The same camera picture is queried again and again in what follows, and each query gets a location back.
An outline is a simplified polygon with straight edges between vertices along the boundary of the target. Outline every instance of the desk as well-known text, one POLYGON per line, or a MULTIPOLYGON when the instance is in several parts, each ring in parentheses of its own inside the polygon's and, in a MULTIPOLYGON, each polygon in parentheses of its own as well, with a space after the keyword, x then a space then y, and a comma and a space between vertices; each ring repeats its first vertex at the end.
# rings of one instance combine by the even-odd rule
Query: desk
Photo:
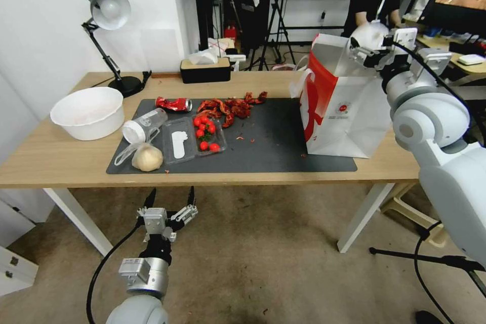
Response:
MULTIPOLYGON (((88 73, 74 88, 80 90, 103 81, 110 74, 88 73)), ((225 98, 266 90, 269 97, 288 97, 291 80, 299 72, 233 72, 231 81, 185 85, 178 76, 149 79, 145 89, 124 100, 130 119, 142 99, 225 98)), ((395 183, 418 181, 419 167, 413 156, 401 149, 388 133, 372 159, 356 159, 356 172, 233 173, 233 174, 136 174, 105 173, 122 137, 121 131, 95 141, 71 138, 49 119, 42 121, 21 146, 0 166, 0 188, 43 188, 89 241, 106 253, 112 245, 67 190, 68 187, 131 187, 190 185, 289 185, 373 182, 375 185, 338 242, 341 252, 366 225, 395 183)))
MULTIPOLYGON (((449 50, 449 43, 451 42, 450 39, 444 37, 426 38, 423 35, 417 36, 417 40, 428 48, 436 48, 446 51, 449 50)), ((451 63, 467 74, 486 73, 486 62, 474 66, 464 66, 457 61, 461 56, 463 55, 452 52, 451 63)))

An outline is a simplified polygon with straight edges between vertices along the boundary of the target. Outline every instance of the black t-shirt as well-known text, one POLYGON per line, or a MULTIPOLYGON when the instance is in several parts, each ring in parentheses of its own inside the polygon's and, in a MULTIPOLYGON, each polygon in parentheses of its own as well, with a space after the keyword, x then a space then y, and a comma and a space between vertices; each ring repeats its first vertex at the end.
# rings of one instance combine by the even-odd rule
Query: black t-shirt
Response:
MULTIPOLYGON (((376 19, 376 13, 382 0, 351 0, 349 3, 348 17, 344 24, 343 36, 349 37, 357 28, 356 13, 366 12, 366 18, 369 22, 376 19)), ((380 13, 380 21, 386 23, 387 16, 394 10, 400 9, 400 0, 385 0, 383 9, 380 13)))

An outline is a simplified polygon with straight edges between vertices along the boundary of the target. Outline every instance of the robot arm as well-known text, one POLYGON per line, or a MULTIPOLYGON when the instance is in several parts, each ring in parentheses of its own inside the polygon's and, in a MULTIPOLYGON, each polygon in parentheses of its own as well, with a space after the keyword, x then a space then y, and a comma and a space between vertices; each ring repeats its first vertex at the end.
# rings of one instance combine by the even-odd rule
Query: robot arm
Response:
POLYGON ((182 229, 197 215, 194 187, 187 206, 178 212, 164 208, 138 210, 147 230, 146 249, 137 258, 124 258, 118 270, 132 294, 110 314, 107 324, 167 324, 168 315, 162 303, 169 284, 168 269, 172 262, 171 244, 182 229))
MULTIPOLYGON (((415 36, 416 29, 397 29, 391 35, 409 50, 415 36)), ((385 39, 389 46, 370 54, 353 40, 350 55, 379 72, 397 143, 417 160, 420 183, 454 243, 486 266, 486 149, 463 140, 470 122, 467 108, 439 92, 434 75, 423 66, 440 74, 451 54, 423 49, 418 53, 423 61, 414 57, 409 63, 408 54, 393 42, 385 39)))

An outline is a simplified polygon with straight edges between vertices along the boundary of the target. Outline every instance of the computer screen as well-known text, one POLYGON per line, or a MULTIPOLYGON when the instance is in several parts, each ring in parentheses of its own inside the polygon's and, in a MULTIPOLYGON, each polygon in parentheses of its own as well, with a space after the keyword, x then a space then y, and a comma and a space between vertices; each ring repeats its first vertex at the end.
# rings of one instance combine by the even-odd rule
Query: computer screen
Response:
POLYGON ((419 23, 485 35, 486 0, 430 0, 419 23))

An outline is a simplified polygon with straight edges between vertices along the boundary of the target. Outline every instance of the paper shopping bag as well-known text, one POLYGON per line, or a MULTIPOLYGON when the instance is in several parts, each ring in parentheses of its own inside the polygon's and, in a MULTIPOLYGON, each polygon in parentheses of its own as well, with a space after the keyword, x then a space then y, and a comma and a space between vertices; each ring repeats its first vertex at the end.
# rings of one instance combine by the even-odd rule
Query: paper shopping bag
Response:
MULTIPOLYGON (((391 126, 381 79, 371 76, 369 70, 361 72, 347 59, 343 61, 340 44, 347 39, 330 37, 331 43, 325 43, 325 47, 319 45, 329 40, 327 36, 314 41, 309 68, 298 83, 302 86, 300 111, 307 151, 370 158, 391 126), (353 76, 336 76, 329 68, 339 73, 349 71, 353 76)), ((291 85, 291 94, 299 91, 299 85, 291 85)))

